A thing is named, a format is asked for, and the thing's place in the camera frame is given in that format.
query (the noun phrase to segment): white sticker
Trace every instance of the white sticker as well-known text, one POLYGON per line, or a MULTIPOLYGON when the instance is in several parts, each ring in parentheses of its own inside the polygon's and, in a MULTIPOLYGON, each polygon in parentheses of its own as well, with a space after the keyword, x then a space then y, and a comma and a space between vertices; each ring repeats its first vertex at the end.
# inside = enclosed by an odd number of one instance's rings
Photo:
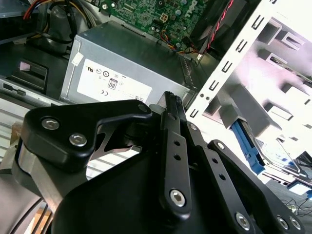
POLYGON ((137 99, 146 102, 152 88, 86 59, 77 92, 98 101, 137 99))
POLYGON ((77 67, 79 63, 81 62, 82 58, 83 58, 83 55, 77 52, 77 54, 74 56, 72 60, 72 64, 74 64, 77 67))

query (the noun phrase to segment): yellow wire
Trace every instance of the yellow wire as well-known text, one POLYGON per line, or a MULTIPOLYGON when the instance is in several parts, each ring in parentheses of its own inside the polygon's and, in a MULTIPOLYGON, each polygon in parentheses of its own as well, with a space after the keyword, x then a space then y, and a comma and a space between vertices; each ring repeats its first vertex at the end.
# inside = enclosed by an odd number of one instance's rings
MULTIPOLYGON (((51 2, 52 0, 47 0, 47 1, 44 1, 44 2, 42 2, 40 5, 42 5, 42 4, 45 4, 45 3, 48 3, 48 2, 51 2)), ((73 5, 79 12, 80 12, 80 14, 84 17, 84 19, 87 21, 87 17, 86 17, 86 15, 82 12, 82 11, 80 11, 80 9, 77 7, 77 5, 76 4, 74 4, 74 3, 72 3, 72 2, 69 2, 71 5, 73 5)), ((44 28, 44 32, 46 33, 46 30, 48 29, 48 24, 45 26, 45 28, 44 28)), ((35 35, 35 36, 32 36, 31 37, 31 39, 36 39, 36 38, 41 38, 42 36, 40 35, 40 34, 37 34, 37 35, 35 35)))

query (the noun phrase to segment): screw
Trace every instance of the screw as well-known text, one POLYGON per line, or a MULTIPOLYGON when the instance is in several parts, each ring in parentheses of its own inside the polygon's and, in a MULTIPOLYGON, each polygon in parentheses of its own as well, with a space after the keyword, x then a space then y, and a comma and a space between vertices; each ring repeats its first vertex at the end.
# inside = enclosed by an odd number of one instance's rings
POLYGON ((236 212, 235 218, 237 223, 246 231, 249 231, 250 229, 250 224, 248 220, 245 218, 244 215, 242 215, 240 212, 236 212))
POLYGON ((176 117, 172 113, 168 113, 168 116, 172 120, 176 120, 176 117))
POLYGON ((222 145, 220 142, 218 142, 217 145, 221 150, 224 150, 224 145, 222 145))
POLYGON ((106 10, 108 9, 108 5, 107 5, 106 3, 104 3, 104 4, 102 5, 102 9, 103 9, 104 11, 106 11, 106 10))
POLYGON ((148 112, 148 110, 146 109, 146 107, 145 107, 144 105, 142 105, 142 104, 140 104, 140 105, 138 106, 138 108, 139 108, 141 111, 143 111, 143 112, 148 112))
POLYGON ((41 122, 42 126, 48 130, 56 130, 59 128, 59 122, 52 118, 46 118, 41 122))
POLYGON ((286 229, 286 230, 288 229, 288 224, 286 223, 285 220, 283 220, 283 218, 281 216, 278 215, 277 220, 278 220, 279 224, 282 225, 282 227, 284 229, 286 229))
POLYGON ((292 224, 298 229, 298 230, 301 230, 301 226, 300 224, 298 223, 297 220, 295 220, 293 217, 289 216, 289 219, 291 220, 292 224))
POLYGON ((177 205, 178 207, 182 207, 185 205, 184 195, 179 190, 176 189, 171 190, 170 198, 171 201, 173 201, 174 204, 177 205))
POLYGON ((72 143, 72 145, 82 147, 87 144, 87 139, 83 134, 74 133, 69 137, 69 142, 72 143))
POLYGON ((192 124, 192 123, 190 123, 190 127, 191 127, 194 131, 197 130, 197 127, 196 127, 194 124, 192 124))

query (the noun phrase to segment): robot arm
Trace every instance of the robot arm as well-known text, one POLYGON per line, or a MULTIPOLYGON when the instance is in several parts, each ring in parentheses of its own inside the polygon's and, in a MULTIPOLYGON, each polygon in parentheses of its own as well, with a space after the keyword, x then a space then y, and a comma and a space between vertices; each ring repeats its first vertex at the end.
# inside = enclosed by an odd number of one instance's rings
POLYGON ((166 92, 25 116, 12 171, 55 213, 52 233, 303 234, 300 220, 219 140, 207 144, 166 92), (89 160, 139 154, 87 180, 89 160))

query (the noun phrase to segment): red wire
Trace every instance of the red wire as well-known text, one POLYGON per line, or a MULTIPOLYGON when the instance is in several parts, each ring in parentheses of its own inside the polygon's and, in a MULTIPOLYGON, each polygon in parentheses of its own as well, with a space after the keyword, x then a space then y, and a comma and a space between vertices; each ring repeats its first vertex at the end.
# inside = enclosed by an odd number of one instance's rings
POLYGON ((36 0, 36 1, 34 1, 34 2, 30 5, 30 7, 27 9, 27 11, 26 11, 26 13, 25 13, 25 15, 24 15, 24 17, 23 17, 23 20, 25 20, 26 18, 29 18, 28 14, 30 13, 30 10, 36 5, 37 2, 40 2, 40 1, 43 1, 43 0, 36 0))
POLYGON ((210 39, 210 41, 209 41, 209 43, 208 43, 208 45, 207 45, 207 49, 210 48, 211 43, 214 41, 215 35, 216 35, 217 31, 219 30, 220 24, 221 24, 221 22, 223 21, 223 19, 225 18, 225 15, 226 15, 226 13, 228 12, 229 8, 232 6, 233 2, 234 2, 234 0, 231 0, 229 6, 224 10, 224 12, 223 12, 223 14, 222 14, 222 17, 221 17, 221 19, 219 20, 219 22, 218 22, 218 24, 217 24, 217 26, 216 26, 216 28, 215 28, 215 30, 214 30, 214 33, 213 33, 213 35, 211 36, 211 39, 210 39))

